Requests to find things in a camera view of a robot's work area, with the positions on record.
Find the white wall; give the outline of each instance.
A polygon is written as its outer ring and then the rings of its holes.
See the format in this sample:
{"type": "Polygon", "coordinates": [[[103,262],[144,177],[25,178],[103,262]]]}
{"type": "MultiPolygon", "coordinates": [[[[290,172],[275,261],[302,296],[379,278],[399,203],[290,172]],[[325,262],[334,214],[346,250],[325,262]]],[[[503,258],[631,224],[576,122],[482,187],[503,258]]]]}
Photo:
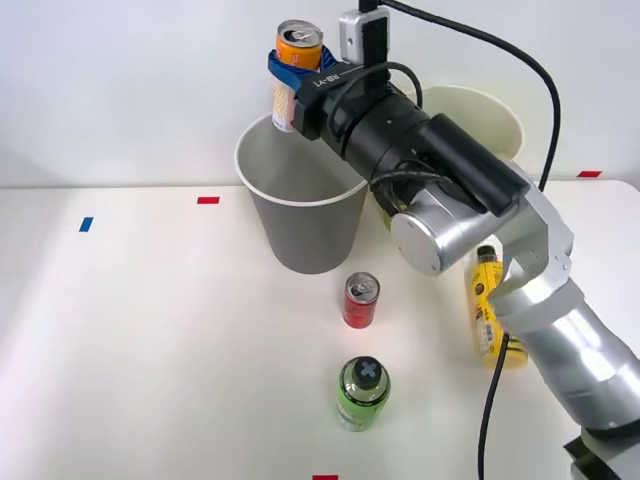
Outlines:
{"type": "MultiPolygon", "coordinates": [[[[411,0],[502,36],[554,75],[564,106],[556,175],[640,178],[640,3],[411,0]]],[[[3,0],[0,186],[237,183],[233,148],[270,108],[266,55],[285,18],[338,50],[356,0],[3,0]]],[[[549,132],[545,87],[507,54],[395,14],[391,58],[424,82],[484,89],[521,116],[525,167],[549,132]]]]}

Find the bottle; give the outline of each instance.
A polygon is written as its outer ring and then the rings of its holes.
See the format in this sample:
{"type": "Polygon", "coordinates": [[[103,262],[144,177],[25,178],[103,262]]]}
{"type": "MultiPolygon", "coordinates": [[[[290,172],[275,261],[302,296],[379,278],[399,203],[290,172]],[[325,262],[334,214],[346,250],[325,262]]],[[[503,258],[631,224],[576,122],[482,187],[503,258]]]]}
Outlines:
{"type": "MultiPolygon", "coordinates": [[[[474,299],[474,319],[476,343],[482,363],[494,369],[500,353],[503,330],[489,304],[489,294],[502,279],[502,262],[491,245],[483,245],[477,250],[478,263],[471,277],[471,294],[474,299]]],[[[504,368],[520,368],[527,364],[529,355],[517,338],[511,337],[507,347],[504,368]]]]}
{"type": "Polygon", "coordinates": [[[390,392],[389,375],[375,358],[348,361],[338,377],[337,409],[342,426],[352,432],[371,427],[390,392]]]}

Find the black cable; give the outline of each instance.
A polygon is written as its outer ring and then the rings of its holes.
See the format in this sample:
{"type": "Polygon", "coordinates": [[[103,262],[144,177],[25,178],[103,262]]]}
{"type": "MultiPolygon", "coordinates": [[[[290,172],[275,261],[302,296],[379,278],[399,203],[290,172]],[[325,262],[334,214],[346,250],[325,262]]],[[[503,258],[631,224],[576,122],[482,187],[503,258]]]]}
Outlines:
{"type": "Polygon", "coordinates": [[[556,88],[551,75],[549,75],[549,73],[542,67],[542,65],[540,65],[533,57],[523,52],[515,45],[512,45],[509,42],[502,40],[501,38],[491,35],[490,33],[483,32],[482,30],[469,27],[462,23],[454,22],[446,18],[438,17],[437,15],[433,15],[432,13],[428,13],[409,5],[405,5],[404,3],[398,2],[396,0],[379,0],[379,3],[381,5],[387,5],[388,7],[394,8],[399,12],[411,15],[412,17],[420,18],[421,20],[425,20],[429,23],[434,23],[442,27],[450,28],[451,30],[455,30],[456,32],[464,33],[465,35],[469,35],[478,40],[482,40],[483,42],[490,43],[491,45],[510,53],[514,57],[526,63],[531,69],[533,69],[533,71],[535,71],[540,76],[540,78],[542,78],[542,81],[549,89],[549,93],[551,94],[551,103],[553,104],[553,127],[551,130],[551,141],[549,142],[547,159],[542,169],[540,183],[538,184],[538,188],[540,189],[540,191],[543,191],[544,187],[547,184],[547,180],[549,179],[551,165],[553,164],[553,158],[556,154],[556,148],[558,146],[558,138],[560,137],[560,95],[558,94],[558,89],[556,88]]]}
{"type": "Polygon", "coordinates": [[[394,170],[393,172],[383,173],[371,180],[371,188],[375,188],[384,180],[444,180],[448,177],[439,173],[422,172],[418,170],[394,170]]]}
{"type": "Polygon", "coordinates": [[[331,135],[334,136],[336,140],[339,139],[339,135],[338,135],[338,132],[336,132],[336,129],[334,128],[334,118],[336,116],[336,113],[338,112],[338,107],[340,107],[340,104],[344,100],[344,97],[349,93],[349,91],[351,91],[353,86],[356,83],[358,83],[360,80],[368,77],[372,73],[379,72],[381,70],[397,70],[399,72],[404,73],[406,76],[408,76],[411,79],[411,82],[413,83],[413,87],[416,89],[416,101],[417,101],[416,103],[420,108],[422,108],[422,86],[420,85],[420,80],[418,80],[418,77],[416,76],[416,74],[413,73],[413,70],[411,70],[406,65],[402,65],[401,63],[397,63],[397,62],[384,62],[384,63],[379,63],[377,65],[374,65],[372,67],[369,67],[367,69],[362,69],[360,70],[360,72],[354,75],[344,87],[342,87],[342,89],[340,90],[340,93],[338,94],[335,101],[333,102],[333,107],[331,107],[331,111],[329,112],[329,115],[327,116],[327,129],[329,130],[331,135]]]}
{"type": "Polygon", "coordinates": [[[487,430],[489,428],[491,407],[493,406],[493,399],[496,396],[498,380],[500,380],[500,374],[502,373],[504,360],[507,356],[508,346],[509,334],[505,332],[502,335],[502,343],[500,344],[500,352],[498,353],[496,369],[493,371],[493,377],[491,378],[491,384],[489,385],[489,391],[487,392],[487,400],[484,404],[484,411],[482,412],[482,421],[480,422],[480,438],[478,439],[478,478],[480,480],[484,480],[484,450],[487,444],[487,430]]]}

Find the blue tape marker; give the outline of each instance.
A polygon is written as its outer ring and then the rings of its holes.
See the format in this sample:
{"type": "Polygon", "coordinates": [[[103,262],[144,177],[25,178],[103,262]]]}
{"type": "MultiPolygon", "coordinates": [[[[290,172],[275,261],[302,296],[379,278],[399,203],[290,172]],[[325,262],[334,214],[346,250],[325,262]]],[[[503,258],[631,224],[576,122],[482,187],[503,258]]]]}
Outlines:
{"type": "Polygon", "coordinates": [[[88,232],[91,228],[91,223],[93,222],[93,217],[84,217],[82,220],[82,225],[80,225],[81,232],[88,232]]]}

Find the white table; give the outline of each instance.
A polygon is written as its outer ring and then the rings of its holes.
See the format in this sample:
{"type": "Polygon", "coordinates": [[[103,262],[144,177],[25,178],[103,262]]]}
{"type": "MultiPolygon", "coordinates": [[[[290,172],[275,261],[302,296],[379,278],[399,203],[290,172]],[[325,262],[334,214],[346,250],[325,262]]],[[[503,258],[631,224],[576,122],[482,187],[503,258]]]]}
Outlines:
{"type": "MultiPolygon", "coordinates": [[[[640,353],[640,193],[600,181],[548,195],[576,233],[574,278],[640,353]]],[[[347,262],[303,276],[271,255],[244,188],[0,191],[0,302],[1,479],[475,478],[490,373],[462,267],[414,272],[371,203],[347,262]],[[382,296],[356,331],[338,299],[361,269],[382,296]],[[355,434],[334,400],[358,354],[393,387],[355,434]]],[[[487,476],[568,478],[578,433],[532,365],[506,373],[487,476]]]]}

